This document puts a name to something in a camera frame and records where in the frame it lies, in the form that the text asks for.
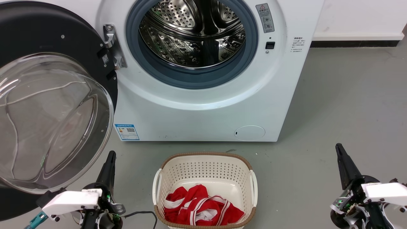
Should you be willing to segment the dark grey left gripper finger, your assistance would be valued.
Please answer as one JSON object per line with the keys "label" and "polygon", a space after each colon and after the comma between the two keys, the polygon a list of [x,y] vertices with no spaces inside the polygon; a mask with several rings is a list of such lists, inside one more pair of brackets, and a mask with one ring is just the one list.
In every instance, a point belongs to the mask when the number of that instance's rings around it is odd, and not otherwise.
{"label": "dark grey left gripper finger", "polygon": [[112,177],[112,152],[109,152],[106,162],[103,164],[96,182],[98,184],[103,184],[104,186],[110,188],[111,177]]}
{"label": "dark grey left gripper finger", "polygon": [[114,191],[114,180],[116,172],[116,152],[108,154],[108,187],[110,191]]}

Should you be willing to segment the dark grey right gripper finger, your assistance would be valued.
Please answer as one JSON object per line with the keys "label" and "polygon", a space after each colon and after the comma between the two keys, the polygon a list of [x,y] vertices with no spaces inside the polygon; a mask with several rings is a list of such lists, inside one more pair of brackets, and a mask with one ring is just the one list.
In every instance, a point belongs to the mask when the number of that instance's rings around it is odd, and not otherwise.
{"label": "dark grey right gripper finger", "polygon": [[357,166],[355,165],[355,163],[353,162],[351,157],[350,157],[349,161],[350,161],[349,172],[351,172],[351,177],[352,177],[352,181],[353,181],[355,178],[359,178],[362,174],[358,170]]}
{"label": "dark grey right gripper finger", "polygon": [[337,152],[337,163],[340,172],[341,186],[342,190],[345,190],[352,181],[351,172],[349,172],[350,157],[341,143],[337,143],[335,145],[335,149]]}

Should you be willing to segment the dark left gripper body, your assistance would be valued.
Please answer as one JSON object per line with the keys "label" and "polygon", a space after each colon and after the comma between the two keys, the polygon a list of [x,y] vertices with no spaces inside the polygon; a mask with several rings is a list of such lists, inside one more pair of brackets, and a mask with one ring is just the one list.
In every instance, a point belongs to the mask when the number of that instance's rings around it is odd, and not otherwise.
{"label": "dark left gripper body", "polygon": [[113,197],[113,186],[102,184],[102,183],[93,183],[86,185],[83,188],[84,192],[97,193],[98,206],[101,210],[107,210],[109,213],[122,216],[126,213],[126,208],[123,204],[117,203]]}

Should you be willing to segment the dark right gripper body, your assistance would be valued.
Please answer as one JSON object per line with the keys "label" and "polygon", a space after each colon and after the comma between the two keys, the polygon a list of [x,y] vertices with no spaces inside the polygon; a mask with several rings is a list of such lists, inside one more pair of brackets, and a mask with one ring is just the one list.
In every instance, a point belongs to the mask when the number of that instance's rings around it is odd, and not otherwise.
{"label": "dark right gripper body", "polygon": [[363,184],[379,184],[380,181],[372,176],[340,176],[342,194],[330,206],[330,215],[346,215],[352,207],[365,207],[366,194]]}

